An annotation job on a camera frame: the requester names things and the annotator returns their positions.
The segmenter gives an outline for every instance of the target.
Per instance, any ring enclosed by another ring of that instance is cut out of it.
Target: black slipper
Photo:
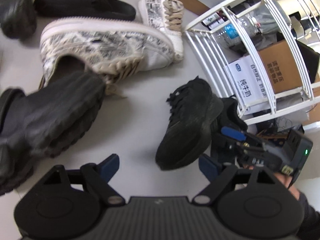
[[[1,29],[10,39],[26,39],[37,28],[32,0],[0,0]]]
[[[45,17],[97,17],[133,21],[136,10],[119,0],[35,0],[38,14]]]

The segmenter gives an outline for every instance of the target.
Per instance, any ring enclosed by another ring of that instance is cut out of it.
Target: product label
[[[238,99],[241,100],[244,105],[252,105],[252,103],[267,97],[260,74],[250,55],[242,57],[226,67],[230,70],[230,79],[233,80]],[[255,104],[248,107],[244,115],[269,108],[270,105],[268,102]]]
[[[237,30],[234,28],[232,24],[228,24],[227,26],[225,26],[224,30],[226,31],[226,34],[229,36],[230,39],[235,39],[236,37],[239,37]]]
[[[208,26],[210,23],[218,20],[219,18],[220,16],[217,13],[214,13],[211,16],[209,16],[207,19],[204,19],[203,23]]]
[[[224,20],[220,18],[220,19],[210,23],[208,27],[210,30],[213,30],[214,28],[218,27],[221,23],[224,23]]]

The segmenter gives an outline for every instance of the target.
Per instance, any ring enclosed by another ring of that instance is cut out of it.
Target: patterned sneaker
[[[170,38],[174,46],[174,62],[180,62],[183,59],[183,3],[178,0],[141,0],[139,11],[145,25],[160,30]]]
[[[138,71],[167,67],[174,57],[172,42],[158,30],[134,22],[84,17],[47,25],[40,47],[44,68],[40,87],[79,69],[94,71],[112,85]]]

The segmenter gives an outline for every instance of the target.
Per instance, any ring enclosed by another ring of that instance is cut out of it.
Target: cardboard box
[[[259,51],[259,55],[275,94],[302,86],[297,65],[285,40]]]

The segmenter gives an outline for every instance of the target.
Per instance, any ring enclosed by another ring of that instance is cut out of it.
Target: white floor
[[[124,0],[137,7],[139,0]],[[184,25],[196,18],[185,11]],[[36,91],[42,76],[39,39],[51,19],[39,19],[36,34],[24,43],[9,40],[0,33],[0,90],[22,87]],[[204,78],[196,57],[184,41],[185,59],[168,68],[138,73],[120,84],[125,99],[106,99],[89,132],[56,159],[41,161],[35,174],[16,191],[0,197],[0,240],[20,237],[13,210],[20,198],[53,166],[63,164],[78,169],[89,162],[99,163],[112,153],[120,156],[120,169],[110,185],[127,200],[132,195],[193,197],[208,181],[197,162],[176,171],[160,171],[154,162],[169,120],[169,94],[196,76]]]

